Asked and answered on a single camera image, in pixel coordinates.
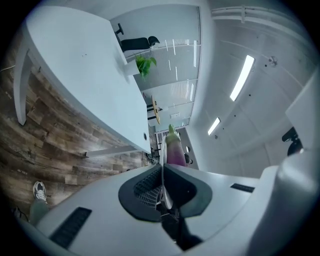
wooden floor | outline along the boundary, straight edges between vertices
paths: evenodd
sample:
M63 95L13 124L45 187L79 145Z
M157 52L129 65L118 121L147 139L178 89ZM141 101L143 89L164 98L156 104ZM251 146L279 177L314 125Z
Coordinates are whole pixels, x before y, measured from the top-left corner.
M12 41L1 68L15 64L20 37ZM53 207L83 186L149 165L142 152L113 157L84 157L84 152L126 144L77 112L35 68L29 79L26 123L15 111L14 68L0 73L0 186L11 206L29 214L35 181L43 181ZM154 130L150 143L156 147Z

fluorescent light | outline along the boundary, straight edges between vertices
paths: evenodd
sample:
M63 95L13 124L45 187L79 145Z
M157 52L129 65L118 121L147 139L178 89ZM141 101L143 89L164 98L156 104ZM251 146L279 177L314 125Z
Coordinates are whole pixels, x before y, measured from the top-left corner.
M194 95L194 84L191 84L190 101L192 102L192 96Z
M175 40L172 39L172 43L173 43L173 52L174 52L174 55L176 55Z
M236 82L236 84L233 88L233 91L230 95L231 100L235 101L237 99L239 93L241 92L242 87L244 86L244 84L249 76L249 73L251 71L251 68L252 68L254 62L255 62L255 58L253 58L249 55L246 56L241 74L239 76L239 79Z
M197 59L197 40L193 41L193 66L196 67L196 59Z
M214 121L214 123L212 124L212 126L210 127L210 129L208 130L208 134L212 134L212 132L214 131L214 129L217 127L217 125L220 123L220 118L217 117L216 120Z
M186 90L185 90L185 98L187 99L189 95L189 79L186 80Z

purple eggplant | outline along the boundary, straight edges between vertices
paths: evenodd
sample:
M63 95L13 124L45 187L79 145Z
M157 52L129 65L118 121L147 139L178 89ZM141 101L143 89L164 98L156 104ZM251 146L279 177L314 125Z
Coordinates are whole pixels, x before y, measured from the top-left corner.
M185 153L181 146L181 139L172 124L169 125L169 133L165 138L166 162L179 166L187 166Z

white wall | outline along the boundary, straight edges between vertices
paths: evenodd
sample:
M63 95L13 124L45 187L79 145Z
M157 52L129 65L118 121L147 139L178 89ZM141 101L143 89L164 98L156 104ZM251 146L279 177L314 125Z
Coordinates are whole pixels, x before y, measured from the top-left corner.
M231 172L227 173L228 168L225 168L223 161L215 155L213 145L211 141L208 140L208 133L206 134L204 129L197 125L188 125L185 129L192 145L199 170L232 175Z
M133 10L161 5L191 5L209 7L206 0L45 0L42 5L66 6L111 20Z
M193 102L196 94L196 89L197 80L189 80L157 86L154 88L143 90L141 93L145 95L147 104L151 104L151 96L153 96L159 107L169 108L176 105Z
M198 11L192 5L149 6L117 16L110 22L115 31L119 29L118 23L121 24L124 35L118 34L120 40L155 36L160 42L199 41Z
M191 116L191 111L192 111L192 106L193 103L186 103L186 104L182 104L182 105L178 105L175 107L169 107L168 110L164 111L159 111L158 112L158 116L160 118L160 123L162 125L168 126L169 124L176 122L176 121L181 121L183 119L187 119ZM170 115L171 114L176 114L176 113L180 113L179 117L177 118L171 118ZM153 117L155 115L154 112L148 112L148 117ZM151 119L149 120L149 125L150 126L157 126L157 120L156 119Z

white sneaker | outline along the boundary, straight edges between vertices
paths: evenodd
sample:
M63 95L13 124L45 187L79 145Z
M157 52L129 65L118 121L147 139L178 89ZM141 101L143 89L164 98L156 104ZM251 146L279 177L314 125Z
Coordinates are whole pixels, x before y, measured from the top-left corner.
M42 181L36 181L34 183L33 195L35 199L42 199L47 202L46 187Z

